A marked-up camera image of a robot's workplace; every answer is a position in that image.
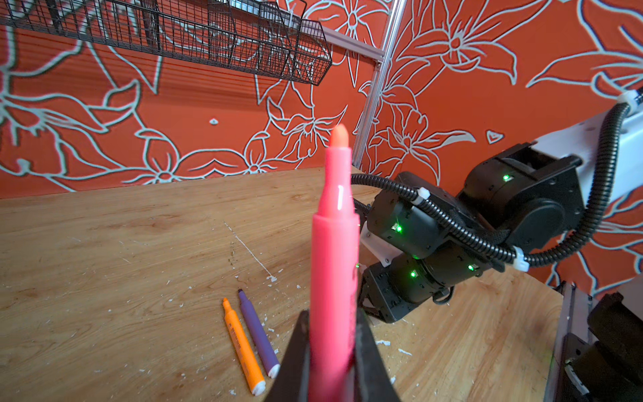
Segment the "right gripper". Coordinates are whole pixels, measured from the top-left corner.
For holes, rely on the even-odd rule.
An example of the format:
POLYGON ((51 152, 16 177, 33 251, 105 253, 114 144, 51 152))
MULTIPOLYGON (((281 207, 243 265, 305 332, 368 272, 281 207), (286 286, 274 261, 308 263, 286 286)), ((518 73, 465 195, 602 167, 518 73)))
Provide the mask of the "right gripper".
POLYGON ((358 306, 385 323, 396 323, 425 301, 444 301, 447 287, 435 281, 421 261, 381 263, 363 270, 358 306))

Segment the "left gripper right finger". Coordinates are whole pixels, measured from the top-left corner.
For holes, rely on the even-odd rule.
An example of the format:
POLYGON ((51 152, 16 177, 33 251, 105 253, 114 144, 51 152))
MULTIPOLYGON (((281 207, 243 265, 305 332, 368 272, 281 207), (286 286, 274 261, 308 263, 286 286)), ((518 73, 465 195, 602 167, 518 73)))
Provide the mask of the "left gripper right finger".
POLYGON ((357 310, 353 368, 355 401, 400 402, 362 308, 357 310))

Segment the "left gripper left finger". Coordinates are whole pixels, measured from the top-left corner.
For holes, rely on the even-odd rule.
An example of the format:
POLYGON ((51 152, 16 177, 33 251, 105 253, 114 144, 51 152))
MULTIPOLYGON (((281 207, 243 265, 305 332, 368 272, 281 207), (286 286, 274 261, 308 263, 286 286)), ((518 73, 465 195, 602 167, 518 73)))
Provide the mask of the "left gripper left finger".
POLYGON ((310 378, 309 311, 301 311, 265 402, 306 402, 310 378))

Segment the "orange highlighter pen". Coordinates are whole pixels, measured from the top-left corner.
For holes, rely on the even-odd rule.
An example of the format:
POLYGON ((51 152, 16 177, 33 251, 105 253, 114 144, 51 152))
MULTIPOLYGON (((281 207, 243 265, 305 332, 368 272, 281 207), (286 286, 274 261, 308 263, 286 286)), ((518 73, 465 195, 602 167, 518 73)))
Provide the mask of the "orange highlighter pen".
POLYGON ((222 305, 224 308, 224 322, 228 329, 231 342, 234 345, 249 391, 252 395, 259 396, 266 390, 266 380, 236 311, 234 311, 234 308, 232 308, 227 298, 223 299, 222 305))

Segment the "pink highlighter pen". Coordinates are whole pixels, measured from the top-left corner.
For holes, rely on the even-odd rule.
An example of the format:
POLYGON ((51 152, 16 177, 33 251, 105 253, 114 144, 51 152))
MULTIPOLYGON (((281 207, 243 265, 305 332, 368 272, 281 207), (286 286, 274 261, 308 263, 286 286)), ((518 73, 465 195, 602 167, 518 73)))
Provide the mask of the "pink highlighter pen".
POLYGON ((351 188, 352 149, 337 125, 325 152, 324 186, 312 219, 308 400, 351 401, 360 219, 351 188))

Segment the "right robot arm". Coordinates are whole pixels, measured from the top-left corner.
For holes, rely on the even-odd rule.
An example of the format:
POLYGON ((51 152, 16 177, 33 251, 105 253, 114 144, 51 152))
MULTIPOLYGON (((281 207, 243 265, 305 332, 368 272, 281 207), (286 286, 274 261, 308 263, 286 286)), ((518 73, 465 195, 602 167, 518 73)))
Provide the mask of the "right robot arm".
POLYGON ((358 306, 394 323, 486 271, 551 266, 581 250, 608 206, 642 184, 642 92, 607 112, 478 164, 451 195, 410 172, 355 174, 378 189, 357 204, 361 242, 377 263, 361 275, 358 306))

